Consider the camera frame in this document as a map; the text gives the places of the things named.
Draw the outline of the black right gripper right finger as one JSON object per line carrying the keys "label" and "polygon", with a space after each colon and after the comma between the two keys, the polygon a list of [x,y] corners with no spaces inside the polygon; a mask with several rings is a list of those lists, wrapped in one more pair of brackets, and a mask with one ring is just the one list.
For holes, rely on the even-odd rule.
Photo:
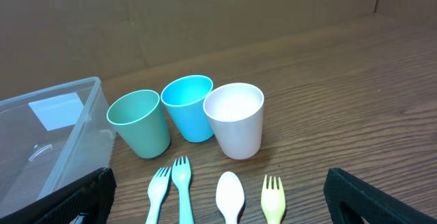
{"label": "black right gripper right finger", "polygon": [[436,219],[341,168],[328,170],[323,191],[334,224],[436,224]]}

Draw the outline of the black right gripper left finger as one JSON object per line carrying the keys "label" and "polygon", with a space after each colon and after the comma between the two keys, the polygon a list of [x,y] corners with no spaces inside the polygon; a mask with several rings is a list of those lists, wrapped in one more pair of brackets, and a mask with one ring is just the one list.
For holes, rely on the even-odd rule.
{"label": "black right gripper left finger", "polygon": [[1,218],[4,223],[106,223],[117,187],[113,170],[101,167]]}

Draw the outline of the clear plastic container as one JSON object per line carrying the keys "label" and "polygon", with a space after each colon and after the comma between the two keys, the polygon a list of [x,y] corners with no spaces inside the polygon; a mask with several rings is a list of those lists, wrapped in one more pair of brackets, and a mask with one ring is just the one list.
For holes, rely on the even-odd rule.
{"label": "clear plastic container", "polygon": [[[29,103],[73,92],[84,105],[76,124],[47,131]],[[108,166],[115,140],[108,108],[94,76],[1,101],[2,216]]]}

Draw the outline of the green plastic cup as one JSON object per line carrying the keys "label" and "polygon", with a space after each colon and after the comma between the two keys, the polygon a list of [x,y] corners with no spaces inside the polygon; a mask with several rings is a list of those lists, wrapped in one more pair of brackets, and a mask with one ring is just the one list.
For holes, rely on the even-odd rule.
{"label": "green plastic cup", "polygon": [[117,99],[107,120],[140,158],[155,158],[170,145],[160,95],[154,90],[141,89]]}

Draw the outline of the yellow plastic fork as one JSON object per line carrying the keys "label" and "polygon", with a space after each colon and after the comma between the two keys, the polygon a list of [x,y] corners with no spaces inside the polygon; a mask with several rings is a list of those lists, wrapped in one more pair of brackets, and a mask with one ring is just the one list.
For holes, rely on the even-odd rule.
{"label": "yellow plastic fork", "polygon": [[285,193],[280,177],[264,177],[261,206],[267,224],[280,224],[285,213]]}

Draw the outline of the blue plastic cup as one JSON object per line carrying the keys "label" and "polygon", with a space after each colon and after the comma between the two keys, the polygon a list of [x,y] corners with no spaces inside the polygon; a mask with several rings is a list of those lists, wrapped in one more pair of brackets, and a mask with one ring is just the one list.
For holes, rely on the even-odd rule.
{"label": "blue plastic cup", "polygon": [[191,143],[200,143],[213,136],[203,109],[206,96],[212,91],[212,79],[190,75],[169,83],[160,98],[182,136]]}

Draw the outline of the pink plastic cup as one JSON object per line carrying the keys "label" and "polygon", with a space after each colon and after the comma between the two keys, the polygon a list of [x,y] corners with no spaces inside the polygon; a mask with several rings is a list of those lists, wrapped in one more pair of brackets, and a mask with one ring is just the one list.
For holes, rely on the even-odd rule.
{"label": "pink plastic cup", "polygon": [[255,155],[262,143],[264,94],[248,83],[217,87],[203,102],[223,153],[236,160]]}

